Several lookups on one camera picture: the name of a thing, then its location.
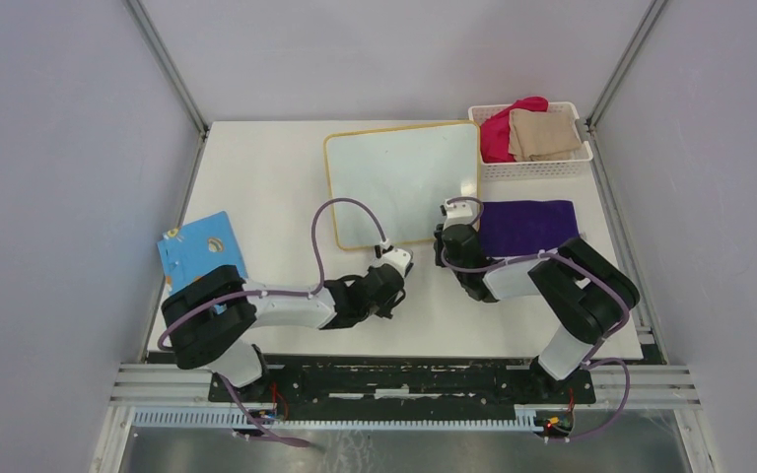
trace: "white table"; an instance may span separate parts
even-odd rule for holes
[[[328,198],[323,139],[331,133],[411,123],[417,122],[216,122],[184,220],[192,222],[225,210],[251,278],[268,284],[315,284],[310,224],[317,207]],[[484,201],[572,200],[580,232],[616,263],[590,173],[566,179],[484,181],[480,197]],[[361,274],[372,259],[371,251],[342,251],[335,245],[331,212],[321,217],[317,238],[327,279]],[[540,296],[477,303],[450,271],[434,265],[430,243],[409,248],[415,266],[405,281],[407,299],[393,311],[393,319],[373,316],[344,330],[263,327],[246,332],[243,339],[265,353],[278,354],[530,358],[552,338],[559,322]],[[165,328],[158,315],[150,350],[157,350],[158,336]],[[598,358],[610,356],[643,357],[633,323],[611,337],[597,354]]]

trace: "red cloth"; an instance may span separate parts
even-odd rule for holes
[[[504,108],[480,125],[480,154],[483,163],[514,163],[509,153],[509,112],[513,108],[529,111],[547,111],[549,102],[544,97],[527,97]]]

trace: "dark blue towel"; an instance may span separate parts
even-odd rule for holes
[[[480,244],[493,257],[520,256],[553,249],[579,236],[569,200],[484,202]]]

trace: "gray floor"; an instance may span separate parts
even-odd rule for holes
[[[604,413],[577,413],[577,431]],[[544,445],[527,433],[294,431],[313,448],[248,443],[228,431],[135,429],[121,471],[570,472],[689,471],[670,411],[628,412],[594,439]]]

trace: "laundry basket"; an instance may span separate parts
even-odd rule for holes
[[[468,110],[468,119],[482,125],[484,121],[509,105],[476,105]],[[579,119],[576,106],[568,101],[551,101],[547,111],[552,113],[567,113],[571,121]],[[573,130],[577,135],[576,124]],[[582,142],[582,147],[571,153],[566,161],[543,161],[533,163],[480,163],[480,177],[482,180],[517,180],[544,179],[554,177],[573,177],[582,172],[590,171],[590,160],[593,150],[590,143]]]

